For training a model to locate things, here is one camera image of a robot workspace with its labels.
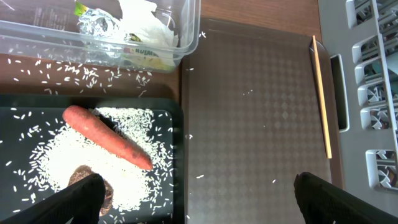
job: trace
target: clear plastic bin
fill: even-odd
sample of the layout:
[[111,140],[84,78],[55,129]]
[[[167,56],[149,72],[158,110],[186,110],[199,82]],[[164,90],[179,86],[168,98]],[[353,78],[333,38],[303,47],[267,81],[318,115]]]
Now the clear plastic bin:
[[[72,0],[4,0],[0,2],[0,53],[172,72],[182,57],[198,45],[200,0],[150,1],[157,4],[155,17],[178,35],[177,47],[80,34],[79,17],[74,13]],[[116,18],[122,17],[118,0],[79,2],[105,10]]]

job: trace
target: wooden table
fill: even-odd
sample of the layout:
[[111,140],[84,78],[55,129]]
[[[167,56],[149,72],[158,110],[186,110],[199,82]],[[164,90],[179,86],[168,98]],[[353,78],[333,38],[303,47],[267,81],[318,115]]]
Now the wooden table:
[[[202,17],[269,27],[305,35],[315,34],[317,39],[321,39],[317,0],[203,0],[201,14]],[[20,60],[22,63],[15,63],[16,60]],[[65,65],[69,66],[68,63],[64,63],[64,68],[57,71],[60,65],[54,61],[42,60],[40,65],[35,66],[36,61],[36,58],[0,54],[0,93],[48,94],[50,92],[48,89],[50,89],[52,94],[57,92],[58,94],[96,96],[105,94],[113,96],[141,95],[143,97],[163,97],[180,101],[179,69],[170,74],[153,73],[152,76],[146,72],[129,72],[120,69],[122,75],[109,82],[110,73],[105,72],[108,68],[96,66],[96,74],[99,76],[97,83],[102,83],[102,87],[94,85],[93,88],[89,89],[85,85],[89,84],[90,80],[81,81],[83,67],[81,67],[79,75],[74,75],[72,72],[62,73],[62,71],[65,71]],[[52,67],[47,69],[48,63],[51,63]],[[77,68],[78,65],[72,64],[71,66]],[[84,67],[89,70],[93,68],[91,65],[84,65]],[[115,68],[111,70],[115,74],[117,73]],[[150,82],[145,86],[140,85],[136,79],[137,75],[140,75],[141,79],[145,76],[146,79],[150,79]],[[71,80],[64,82],[65,77],[70,77]],[[79,85],[75,83],[74,78],[79,79]]]

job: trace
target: wooden stick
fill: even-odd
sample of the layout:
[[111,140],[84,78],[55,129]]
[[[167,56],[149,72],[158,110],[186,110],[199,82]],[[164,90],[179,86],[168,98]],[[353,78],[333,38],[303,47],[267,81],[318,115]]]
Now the wooden stick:
[[328,159],[331,159],[328,117],[326,116],[326,104],[325,104],[325,96],[323,94],[323,83],[322,83],[322,76],[321,76],[321,66],[319,64],[317,40],[314,35],[312,36],[312,42],[313,42],[313,51],[315,53],[315,66],[317,68],[317,85],[318,85],[319,101],[321,103],[323,138],[325,139],[326,156]]

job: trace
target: orange carrot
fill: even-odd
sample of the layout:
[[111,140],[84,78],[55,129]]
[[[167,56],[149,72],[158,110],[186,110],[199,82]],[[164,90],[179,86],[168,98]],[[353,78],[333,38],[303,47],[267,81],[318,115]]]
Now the orange carrot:
[[62,114],[63,119],[77,132],[132,164],[145,170],[152,170],[150,158],[136,146],[108,128],[99,118],[80,106],[69,106]]

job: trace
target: gray dish rack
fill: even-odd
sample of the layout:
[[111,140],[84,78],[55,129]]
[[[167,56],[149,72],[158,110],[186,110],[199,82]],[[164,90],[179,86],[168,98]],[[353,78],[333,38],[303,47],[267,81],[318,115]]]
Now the gray dish rack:
[[337,105],[344,105],[338,108],[344,189],[398,216],[398,1],[318,3],[322,43],[339,68],[333,76]]

